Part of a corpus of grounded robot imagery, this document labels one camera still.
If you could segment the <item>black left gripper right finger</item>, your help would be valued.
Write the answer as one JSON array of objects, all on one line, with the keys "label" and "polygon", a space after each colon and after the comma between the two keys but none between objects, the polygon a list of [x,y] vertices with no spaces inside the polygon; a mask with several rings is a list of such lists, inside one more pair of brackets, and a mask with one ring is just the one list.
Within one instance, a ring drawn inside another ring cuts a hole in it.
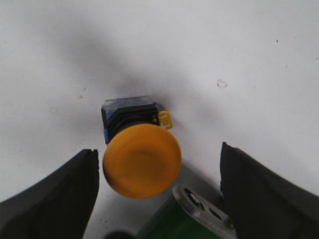
[{"label": "black left gripper right finger", "polygon": [[317,239],[319,198],[223,143],[221,192],[240,239]]}]

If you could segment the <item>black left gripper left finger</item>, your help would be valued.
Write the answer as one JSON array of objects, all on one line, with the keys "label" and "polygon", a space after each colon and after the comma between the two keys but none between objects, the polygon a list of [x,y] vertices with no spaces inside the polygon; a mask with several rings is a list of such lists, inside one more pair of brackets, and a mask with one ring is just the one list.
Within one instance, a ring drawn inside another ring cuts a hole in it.
[{"label": "black left gripper left finger", "polygon": [[38,183],[1,202],[0,237],[81,239],[98,191],[98,152],[83,149]]}]

